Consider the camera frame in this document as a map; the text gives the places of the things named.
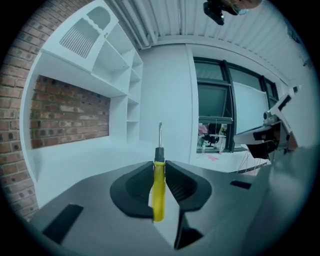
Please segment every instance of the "screwdriver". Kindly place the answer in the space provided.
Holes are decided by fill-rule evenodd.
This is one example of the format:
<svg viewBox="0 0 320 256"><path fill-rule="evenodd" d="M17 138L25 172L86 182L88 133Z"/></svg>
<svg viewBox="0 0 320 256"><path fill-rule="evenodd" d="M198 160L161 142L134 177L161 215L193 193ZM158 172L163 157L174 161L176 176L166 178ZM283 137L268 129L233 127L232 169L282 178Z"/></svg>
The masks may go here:
<svg viewBox="0 0 320 256"><path fill-rule="evenodd" d="M162 147L162 122L159 124L159 147L155 148L154 181L152 186L153 220L161 222L165 218L165 149Z"/></svg>

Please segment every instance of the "black window frame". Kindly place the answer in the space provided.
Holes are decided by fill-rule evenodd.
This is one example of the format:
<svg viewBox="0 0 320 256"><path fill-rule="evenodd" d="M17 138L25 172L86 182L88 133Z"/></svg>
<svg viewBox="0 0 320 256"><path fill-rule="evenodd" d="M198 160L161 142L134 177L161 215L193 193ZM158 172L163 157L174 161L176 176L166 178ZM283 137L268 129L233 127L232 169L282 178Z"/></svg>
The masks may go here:
<svg viewBox="0 0 320 256"><path fill-rule="evenodd" d="M251 76L258 78L260 83L260 89L262 92L266 93L267 96L267 103L268 109L270 109L271 102L276 103L279 100L278 90L276 83L270 81L269 79L265 78L265 76L260 75L250 69L245 67L239 66L234 63L227 62L226 60L217 60L217 59L210 59L210 58L203 58L203 57L194 57L194 62L200 63L208 63L208 64L218 64L220 66L223 80L216 80L216 79L206 79L206 78L198 78L198 84L208 84L211 86L226 86L229 87L229 93L231 98L231 117L207 117L207 116L199 116L199 123L207 123L207 124L226 124L228 125L228 134L226 136L225 148L224 153L233 153L233 152L241 152L247 151L245 148L235 148L235 142L233 140L234 135L237 134L237 108L236 108L236 96L235 96L235 88L233 79L230 73L230 68L236 69L238 71L247 73ZM267 83L271 85L272 95L269 94L267 90ZM219 150L217 149L206 149L206 153L217 153Z"/></svg>
<svg viewBox="0 0 320 256"><path fill-rule="evenodd" d="M223 150L224 153L232 152L232 148L234 148L234 141L233 141L233 134L235 132L234 125L235 125L235 91L232 87L230 72L227 68L227 62L224 60L215 60L215 59L207 59L201 57L194 58L195 63L207 63L207 64L215 64L220 66L220 70L222 73L223 80L217 79L207 79L207 78L198 78L197 77L197 84L199 85L208 85L213 87L227 87L227 94L231 99L231 117L219 117L219 116L199 116L198 122L205 123L205 124L226 124L227 125L227 135L225 141L225 148ZM206 148L206 153L218 153L218 149L211 149Z"/></svg>

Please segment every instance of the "window frame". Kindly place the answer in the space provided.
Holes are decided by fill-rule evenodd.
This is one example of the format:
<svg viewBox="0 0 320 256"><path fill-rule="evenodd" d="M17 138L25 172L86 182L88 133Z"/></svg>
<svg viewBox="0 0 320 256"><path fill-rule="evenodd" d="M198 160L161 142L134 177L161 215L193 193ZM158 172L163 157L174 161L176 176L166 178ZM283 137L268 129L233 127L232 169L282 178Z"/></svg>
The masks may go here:
<svg viewBox="0 0 320 256"><path fill-rule="evenodd" d="M223 106L223 113L225 112L226 110L226 104L227 104L227 97L228 97L228 93L229 93L229 88L227 88L227 85L219 85L219 84L216 84L216 83L204 83L204 82L198 82L197 83L198 85L198 92L199 92L199 86L201 87L206 87L206 88L217 88L218 90L223 90L225 91L225 97L224 97L224 106ZM217 118L217 116L200 116L199 115L199 119L201 118Z"/></svg>
<svg viewBox="0 0 320 256"><path fill-rule="evenodd" d="M260 89L262 92L266 93L267 96L267 103L268 103L268 109L270 109L271 101L277 102L279 100L278 96L278 90L276 83L271 82L267 78L265 78L263 75L260 75L250 69L247 69L245 67L239 66L237 64L233 64L230 62L227 62L226 60L217 60L217 59L210 59L210 58L203 58L203 57L194 57L193 61L200 62L200 63L208 63L208 64L215 64L219 65L221 72L222 72L222 78L223 80L216 80L216 79L206 79L206 78L197 78L198 84L207 84L211 86L226 86L229 87L229 93L230 93L230 99L231 99L231 116L232 117L208 117L208 116L199 116L198 122L199 123L217 123L217 124L226 124L228 125L228 135L226 137L225 142L225 148L224 153L233 153L233 152L241 152L241 151L247 151L245 148L235 148L235 142L232 139L234 135L237 134L237 108L236 108L236 96L235 96L235 88L233 79L230 73L230 68L247 73L248 75L254 76L258 78L260 83ZM267 90L267 83L271 85L272 95L269 94ZM206 153L217 153L219 150L212 149L212 150L206 150Z"/></svg>

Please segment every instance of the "window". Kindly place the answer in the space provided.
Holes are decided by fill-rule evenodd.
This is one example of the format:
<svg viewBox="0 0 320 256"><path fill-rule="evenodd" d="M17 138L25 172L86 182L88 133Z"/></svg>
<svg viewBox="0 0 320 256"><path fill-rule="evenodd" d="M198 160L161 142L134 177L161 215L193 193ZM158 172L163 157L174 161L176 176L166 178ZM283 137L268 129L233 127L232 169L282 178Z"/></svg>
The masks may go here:
<svg viewBox="0 0 320 256"><path fill-rule="evenodd" d="M271 109L279 100L276 84L265 79L264 76L262 77L261 82L263 85L265 85L265 91L269 102L269 109Z"/></svg>
<svg viewBox="0 0 320 256"><path fill-rule="evenodd" d="M229 93L227 86L198 83L199 116L231 117Z"/></svg>
<svg viewBox="0 0 320 256"><path fill-rule="evenodd" d="M233 126L231 85L221 62L195 59L199 125L197 153L230 152Z"/></svg>
<svg viewBox="0 0 320 256"><path fill-rule="evenodd" d="M196 152L247 150L236 145L233 137L237 131L246 130L250 125L259 126L260 120L263 122L262 112L268 107L272 108L279 99L276 84L262 75L225 60L195 57L194 65L199 103ZM246 96L237 101L236 92ZM245 98L250 98L250 102L256 107L247 104ZM248 112L251 116L254 115L254 118L249 120L241 117Z"/></svg>
<svg viewBox="0 0 320 256"><path fill-rule="evenodd" d="M244 71L230 67L230 74L233 82L237 82L246 86L250 86L261 91L259 78Z"/></svg>
<svg viewBox="0 0 320 256"><path fill-rule="evenodd" d="M224 80L221 67L217 63L195 62L197 79Z"/></svg>
<svg viewBox="0 0 320 256"><path fill-rule="evenodd" d="M224 152L227 146L227 136L230 133L230 124L226 123L199 123L196 152L218 153Z"/></svg>

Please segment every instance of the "white ceiling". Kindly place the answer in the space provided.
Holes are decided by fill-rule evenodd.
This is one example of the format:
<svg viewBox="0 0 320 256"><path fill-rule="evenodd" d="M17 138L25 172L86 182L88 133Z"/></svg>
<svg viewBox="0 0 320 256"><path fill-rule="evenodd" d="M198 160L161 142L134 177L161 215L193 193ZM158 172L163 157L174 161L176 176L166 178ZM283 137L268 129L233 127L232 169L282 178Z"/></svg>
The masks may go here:
<svg viewBox="0 0 320 256"><path fill-rule="evenodd" d="M225 13L223 26L217 25L204 14L205 0L106 2L112 5L119 20L128 26L126 30L130 31L130 38L136 42L138 48L163 44L166 40L174 42L175 39L184 39L186 42L189 39L197 39L200 44L223 43L226 49L231 47L248 58L258 58L260 63L273 69L286 82L303 74L303 65L309 59L303 46L288 36L282 14L267 0L246 15L233 16ZM128 4L134 14L128 11Z"/></svg>

